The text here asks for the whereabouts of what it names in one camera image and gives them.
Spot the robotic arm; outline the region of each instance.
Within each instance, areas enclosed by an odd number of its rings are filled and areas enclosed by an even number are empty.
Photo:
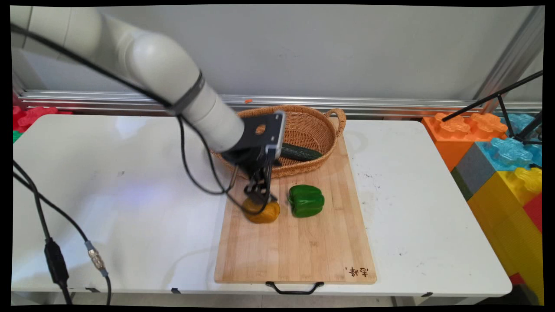
[[[199,68],[177,42],[96,8],[10,6],[10,20],[174,104],[173,114],[183,115],[209,148],[249,176],[245,192],[251,199],[260,202],[269,192],[271,168],[281,151],[284,112],[239,118],[204,82]],[[19,34],[12,34],[12,46],[68,60]],[[255,135],[261,124],[266,130]]]

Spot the wooden cutting board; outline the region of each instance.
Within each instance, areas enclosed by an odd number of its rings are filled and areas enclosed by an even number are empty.
[[[247,181],[238,179],[231,195],[242,202]],[[308,184],[322,190],[322,212],[292,215],[289,188]],[[214,279],[218,283],[373,284],[374,262],[356,194],[343,136],[319,169],[273,179],[271,192],[281,212],[269,224],[248,221],[228,200]]]

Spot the cable connector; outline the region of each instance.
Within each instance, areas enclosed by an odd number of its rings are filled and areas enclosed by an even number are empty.
[[[60,285],[60,287],[67,285],[69,273],[65,266],[64,256],[60,246],[51,237],[46,240],[44,255],[46,256],[52,282]]]
[[[104,261],[102,261],[102,258],[100,257],[100,254],[98,253],[96,248],[93,246],[93,243],[91,243],[90,240],[87,240],[85,242],[85,246],[87,247],[89,257],[90,257],[91,261],[93,262],[94,267],[97,268],[100,271],[100,273],[102,274],[103,277],[108,276],[108,271],[106,270],[106,267],[104,266]]]

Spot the green bell pepper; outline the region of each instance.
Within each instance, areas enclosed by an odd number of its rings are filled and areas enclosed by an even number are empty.
[[[293,207],[293,215],[305,218],[322,211],[324,196],[319,188],[311,185],[296,185],[289,189],[289,203]]]

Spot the white wall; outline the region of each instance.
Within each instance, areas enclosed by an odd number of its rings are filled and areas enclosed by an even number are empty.
[[[327,4],[100,8],[177,40],[219,93],[420,99],[471,99],[530,10]],[[125,90],[78,65],[25,57],[47,89]],[[27,87],[36,88],[29,81]]]
[[[530,64],[528,69],[522,74],[522,78],[528,77],[533,73],[537,73],[543,69],[543,49],[538,54],[536,59]],[[527,84],[510,91],[505,96],[508,102],[541,102],[543,91],[543,77],[536,78]]]

